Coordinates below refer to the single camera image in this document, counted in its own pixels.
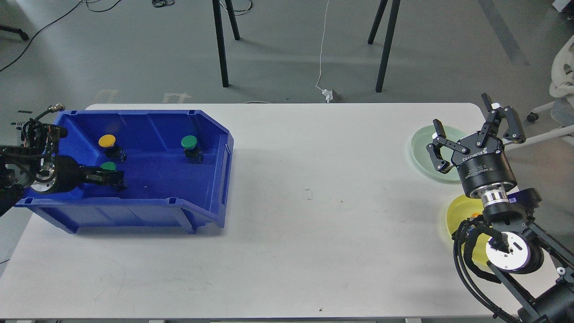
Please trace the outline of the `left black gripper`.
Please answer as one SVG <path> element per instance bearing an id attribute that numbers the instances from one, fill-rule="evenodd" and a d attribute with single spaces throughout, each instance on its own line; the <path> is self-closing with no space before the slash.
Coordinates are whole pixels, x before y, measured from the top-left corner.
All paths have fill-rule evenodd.
<path id="1" fill-rule="evenodd" d="M 113 188 L 124 185 L 124 173 L 112 173 L 113 170 L 102 167 L 82 165 L 66 155 L 56 156 L 54 171 L 51 180 L 35 181 L 31 189 L 39 194 L 55 194 L 70 192 L 83 182 Z"/>

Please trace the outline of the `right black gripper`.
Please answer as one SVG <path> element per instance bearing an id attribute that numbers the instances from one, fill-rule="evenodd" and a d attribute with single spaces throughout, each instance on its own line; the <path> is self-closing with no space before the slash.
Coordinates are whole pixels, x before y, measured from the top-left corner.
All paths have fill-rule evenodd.
<path id="1" fill-rule="evenodd" d="M 469 198 L 478 198 L 474 191 L 484 186 L 500 184 L 507 192 L 517 186 L 502 141 L 497 137 L 502 121 L 508 125 L 504 139 L 515 144 L 526 141 L 518 113 L 511 106 L 502 107 L 492 102 L 486 93 L 482 93 L 481 98 L 489 115 L 478 132 L 454 142 L 447 139 L 442 122 L 433 119 L 436 135 L 426 146 L 434 170 L 446 174 L 453 166 L 457 168 L 465 196 Z M 453 164 L 443 158 L 442 147 L 453 151 Z"/>

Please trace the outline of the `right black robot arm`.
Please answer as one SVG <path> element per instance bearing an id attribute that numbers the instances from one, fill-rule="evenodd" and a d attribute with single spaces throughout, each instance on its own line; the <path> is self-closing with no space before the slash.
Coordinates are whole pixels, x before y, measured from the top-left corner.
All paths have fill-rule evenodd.
<path id="1" fill-rule="evenodd" d="M 441 121 L 434 119 L 436 133 L 426 146 L 434 169 L 446 174 L 455 168 L 465 196 L 479 199 L 483 205 L 480 215 L 464 219 L 452 235 L 458 276 L 494 318 L 507 323 L 571 323 L 574 320 L 573 253 L 535 222 L 534 210 L 542 200 L 535 188 L 511 193 L 517 180 L 498 130 L 506 119 L 508 130 L 504 139 L 522 144 L 526 141 L 522 124 L 510 106 L 495 104 L 486 93 L 482 94 L 482 100 L 488 116 L 479 131 L 451 141 Z M 544 251 L 559 261 L 558 278 L 547 291 L 534 297 L 514 275 L 539 270 Z M 504 285 L 521 304 L 518 317 L 490 300 L 470 273 Z"/>

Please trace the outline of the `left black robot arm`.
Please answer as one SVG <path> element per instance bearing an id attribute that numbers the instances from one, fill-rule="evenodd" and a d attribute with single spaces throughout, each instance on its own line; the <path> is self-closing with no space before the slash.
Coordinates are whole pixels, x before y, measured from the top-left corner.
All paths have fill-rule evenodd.
<path id="1" fill-rule="evenodd" d="M 21 145 L 1 146 L 1 215 L 23 198 L 27 188 L 39 194 L 56 194 L 71 192 L 81 184 L 109 186 L 119 192 L 127 187 L 123 171 L 79 164 L 73 157 L 60 154 L 60 141 L 68 130 L 43 123 L 41 118 L 64 110 L 62 104 L 49 106 L 20 127 Z"/>

